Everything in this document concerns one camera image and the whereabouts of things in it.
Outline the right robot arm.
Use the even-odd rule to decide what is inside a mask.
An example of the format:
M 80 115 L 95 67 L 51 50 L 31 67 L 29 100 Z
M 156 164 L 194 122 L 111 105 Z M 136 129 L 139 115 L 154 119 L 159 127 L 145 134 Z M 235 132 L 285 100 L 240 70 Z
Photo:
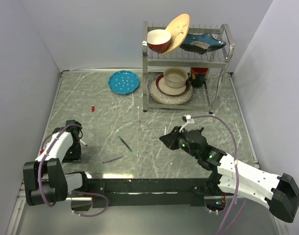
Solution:
M 276 218 L 292 223 L 299 208 L 299 187 L 294 178 L 262 171 L 211 146 L 201 130 L 182 130 L 179 126 L 160 141 L 170 150 L 181 149 L 212 172 L 207 189 L 213 195 L 236 193 L 266 207 Z

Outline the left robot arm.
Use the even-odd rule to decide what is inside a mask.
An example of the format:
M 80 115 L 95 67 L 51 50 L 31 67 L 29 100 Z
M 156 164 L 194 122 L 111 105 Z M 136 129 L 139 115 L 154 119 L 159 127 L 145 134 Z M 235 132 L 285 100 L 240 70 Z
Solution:
M 83 171 L 65 174 L 63 163 L 81 160 L 82 126 L 76 120 L 68 120 L 64 127 L 55 128 L 42 153 L 23 166 L 25 198 L 30 206 L 46 204 L 53 207 L 64 201 L 70 192 L 86 196 L 90 191 L 88 178 Z

